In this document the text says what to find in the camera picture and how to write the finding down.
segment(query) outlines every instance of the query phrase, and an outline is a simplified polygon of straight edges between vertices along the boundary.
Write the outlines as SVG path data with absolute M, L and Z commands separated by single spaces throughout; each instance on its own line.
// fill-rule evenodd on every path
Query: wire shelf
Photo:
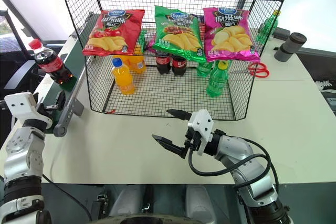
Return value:
M 264 45 L 256 41 L 258 30 L 284 0 L 65 0 L 82 47 L 88 41 L 101 10 L 145 9 L 142 29 L 155 32 L 154 7 L 165 6 L 203 15 L 205 7 L 230 7 L 249 11 L 248 24 L 254 45 L 262 53 Z M 248 62 L 233 61 L 223 94 L 206 94 L 208 78 L 198 77 L 197 64 L 187 62 L 184 76 L 160 75 L 155 57 L 145 52 L 147 70 L 133 73 L 135 94 L 122 95 L 112 75 L 112 56 L 85 57 L 91 109 L 107 114 L 170 117 L 167 109 L 196 111 L 208 109 L 215 120 L 240 120 L 246 117 L 254 77 L 247 73 Z

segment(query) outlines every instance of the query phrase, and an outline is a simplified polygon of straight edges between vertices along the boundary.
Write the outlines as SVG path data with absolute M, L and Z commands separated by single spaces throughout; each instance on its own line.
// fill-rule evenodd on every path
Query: white table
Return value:
M 264 146 L 281 183 L 336 181 L 333 172 L 336 117 L 296 55 L 285 63 L 274 59 L 273 47 L 282 42 L 272 39 L 266 46 L 262 62 L 268 66 L 270 76 L 256 78 L 247 117 L 237 122 L 216 121 L 214 129 L 249 138 Z M 68 41 L 61 53 L 73 43 Z M 45 140 L 44 173 L 53 181 L 83 184 L 233 183 L 230 174 L 217 177 L 195 175 L 187 160 L 166 151 L 151 136 L 152 133 L 165 136 L 182 146 L 187 121 L 93 112 L 89 107 L 86 81 L 77 98 L 86 107 L 82 116 L 72 117 L 65 137 L 47 135 Z M 2 148 L 0 164 L 4 164 L 5 158 L 6 152 Z M 223 169 L 220 162 L 207 155 L 194 155 L 194 163 L 199 170 Z M 3 173 L 3 165 L 0 165 L 0 174 Z

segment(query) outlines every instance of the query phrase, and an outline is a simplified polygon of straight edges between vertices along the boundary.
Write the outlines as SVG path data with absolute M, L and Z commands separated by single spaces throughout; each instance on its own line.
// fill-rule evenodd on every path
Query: green chip bag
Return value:
M 156 40 L 154 49 L 205 62 L 198 19 L 180 10 L 155 6 Z

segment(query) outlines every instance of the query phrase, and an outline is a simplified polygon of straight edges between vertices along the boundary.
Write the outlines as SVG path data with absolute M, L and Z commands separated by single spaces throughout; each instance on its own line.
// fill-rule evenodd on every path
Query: orange juice bottle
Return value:
M 132 69 L 136 73 L 142 73 L 146 70 L 145 59 L 142 56 L 141 47 L 139 44 L 135 46 L 134 54 L 128 57 L 130 62 L 130 69 Z
M 114 66 L 112 68 L 112 74 L 114 75 L 116 84 L 118 85 L 121 93 L 133 94 L 134 84 L 130 69 L 122 63 L 120 58 L 114 58 L 112 60 L 112 64 Z
M 126 64 L 128 67 L 130 66 L 130 61 L 128 60 L 128 55 L 115 55 L 113 58 L 120 58 L 122 63 Z

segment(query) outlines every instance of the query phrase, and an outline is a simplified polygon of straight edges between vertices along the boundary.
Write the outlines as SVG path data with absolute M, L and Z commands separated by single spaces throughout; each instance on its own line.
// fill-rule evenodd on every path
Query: scissors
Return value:
M 269 71 L 267 66 L 261 62 L 259 63 L 251 63 L 247 66 L 247 70 L 250 75 L 258 77 L 258 78 L 266 78 L 269 76 Z

